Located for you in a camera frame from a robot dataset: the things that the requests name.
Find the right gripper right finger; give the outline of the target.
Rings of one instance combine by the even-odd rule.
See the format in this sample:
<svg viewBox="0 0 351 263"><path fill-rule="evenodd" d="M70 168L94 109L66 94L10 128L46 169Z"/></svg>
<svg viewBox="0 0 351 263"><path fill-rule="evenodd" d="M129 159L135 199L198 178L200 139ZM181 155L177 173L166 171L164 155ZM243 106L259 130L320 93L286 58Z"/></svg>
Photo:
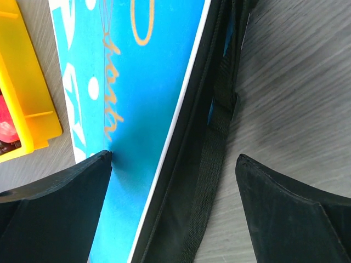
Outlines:
<svg viewBox="0 0 351 263"><path fill-rule="evenodd" d="M257 262L350 262L350 198L247 155L235 174Z"/></svg>

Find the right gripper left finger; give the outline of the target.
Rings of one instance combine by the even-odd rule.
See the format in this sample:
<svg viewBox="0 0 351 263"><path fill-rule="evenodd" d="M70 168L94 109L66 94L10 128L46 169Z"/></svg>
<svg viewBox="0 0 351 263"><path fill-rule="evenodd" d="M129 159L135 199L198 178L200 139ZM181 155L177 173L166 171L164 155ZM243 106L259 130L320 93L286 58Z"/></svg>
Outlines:
<svg viewBox="0 0 351 263"><path fill-rule="evenodd" d="M107 150L1 192L1 262L87 262L112 171Z"/></svg>

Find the blue racket cover bag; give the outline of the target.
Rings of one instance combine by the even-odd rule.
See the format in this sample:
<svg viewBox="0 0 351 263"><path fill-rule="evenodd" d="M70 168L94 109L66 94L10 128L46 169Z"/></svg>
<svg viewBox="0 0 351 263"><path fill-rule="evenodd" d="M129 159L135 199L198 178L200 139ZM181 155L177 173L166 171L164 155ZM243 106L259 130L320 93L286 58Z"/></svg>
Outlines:
<svg viewBox="0 0 351 263"><path fill-rule="evenodd" d="M75 161L112 152L89 262L193 262L256 1L50 1Z"/></svg>

